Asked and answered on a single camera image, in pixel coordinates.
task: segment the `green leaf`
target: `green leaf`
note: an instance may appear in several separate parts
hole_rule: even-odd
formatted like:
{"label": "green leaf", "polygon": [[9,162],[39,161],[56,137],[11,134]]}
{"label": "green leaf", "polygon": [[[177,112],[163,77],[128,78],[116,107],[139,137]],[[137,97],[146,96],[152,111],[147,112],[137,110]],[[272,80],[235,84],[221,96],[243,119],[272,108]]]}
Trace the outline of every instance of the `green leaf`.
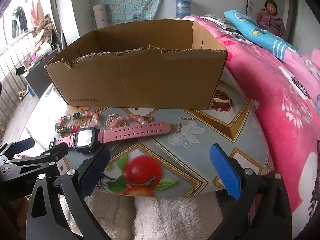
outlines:
{"label": "green leaf", "polygon": [[132,185],[143,185],[143,186],[146,186],[146,187],[150,187],[156,180],[156,177],[154,177],[153,179],[149,180],[148,182],[146,183],[143,183],[143,184],[137,184],[137,183],[130,183]]}
{"label": "green leaf", "polygon": [[148,181],[148,182],[145,183],[144,185],[145,185],[146,187],[150,187],[155,181],[156,181],[156,177],[154,177],[152,180]]}
{"label": "green leaf", "polygon": [[172,186],[173,184],[175,184],[178,180],[177,179],[161,179],[161,181],[159,182],[158,186],[156,186],[152,191],[157,191],[157,190],[163,190],[167,187]]}
{"label": "green leaf", "polygon": [[117,165],[118,165],[119,169],[121,169],[122,172],[124,170],[124,166],[127,163],[127,161],[128,161],[128,155],[127,154],[122,155],[119,158],[119,160],[117,161]]}
{"label": "green leaf", "polygon": [[114,179],[111,181],[106,181],[105,184],[108,186],[108,188],[114,192],[114,193],[120,193],[124,190],[125,185],[127,182],[125,181],[125,178],[123,175],[121,175],[118,179]]}
{"label": "green leaf", "polygon": [[106,169],[111,169],[112,168],[112,163],[108,163],[108,165],[106,166]]}

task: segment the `woman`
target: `woman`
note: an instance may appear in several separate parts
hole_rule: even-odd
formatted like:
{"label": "woman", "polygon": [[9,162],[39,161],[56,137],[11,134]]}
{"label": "woman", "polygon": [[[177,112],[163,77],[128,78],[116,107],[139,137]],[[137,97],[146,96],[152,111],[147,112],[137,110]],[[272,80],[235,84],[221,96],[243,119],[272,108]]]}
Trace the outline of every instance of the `woman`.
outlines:
{"label": "woman", "polygon": [[270,31],[286,41],[284,23],[277,10],[275,1],[267,0],[254,19],[262,30]]}

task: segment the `cardboard box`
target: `cardboard box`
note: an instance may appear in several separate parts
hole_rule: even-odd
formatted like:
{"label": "cardboard box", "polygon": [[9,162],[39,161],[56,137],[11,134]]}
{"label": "cardboard box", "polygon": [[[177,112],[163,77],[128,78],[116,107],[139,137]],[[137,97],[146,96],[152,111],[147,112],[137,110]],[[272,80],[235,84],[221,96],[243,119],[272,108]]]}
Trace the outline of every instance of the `cardboard box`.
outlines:
{"label": "cardboard box", "polygon": [[197,22],[149,20],[91,31],[45,68],[71,106],[205,109],[227,54]]}

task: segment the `doorway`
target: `doorway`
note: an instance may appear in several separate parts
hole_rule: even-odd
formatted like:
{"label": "doorway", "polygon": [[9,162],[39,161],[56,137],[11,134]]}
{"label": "doorway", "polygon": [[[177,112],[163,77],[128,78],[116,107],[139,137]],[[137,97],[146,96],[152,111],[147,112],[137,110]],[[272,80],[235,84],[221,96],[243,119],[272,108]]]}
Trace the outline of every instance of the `doorway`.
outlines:
{"label": "doorway", "polygon": [[287,42],[292,44],[294,30],[297,22],[298,0],[274,0],[278,13],[283,19],[286,30]]}

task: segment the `blue foam pad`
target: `blue foam pad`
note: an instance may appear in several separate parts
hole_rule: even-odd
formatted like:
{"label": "blue foam pad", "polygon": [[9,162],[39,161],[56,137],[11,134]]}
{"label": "blue foam pad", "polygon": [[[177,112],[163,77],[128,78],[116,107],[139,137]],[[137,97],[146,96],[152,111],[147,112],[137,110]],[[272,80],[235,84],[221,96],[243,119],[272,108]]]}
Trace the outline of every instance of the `blue foam pad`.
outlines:
{"label": "blue foam pad", "polygon": [[90,196],[96,187],[101,175],[103,174],[110,159],[110,152],[108,147],[105,147],[102,152],[93,161],[92,165],[83,175],[80,183],[81,192],[80,197]]}
{"label": "blue foam pad", "polygon": [[214,144],[210,148],[210,160],[220,176],[229,195],[236,200],[241,195],[241,181],[236,171],[228,161],[228,157],[219,144]]}

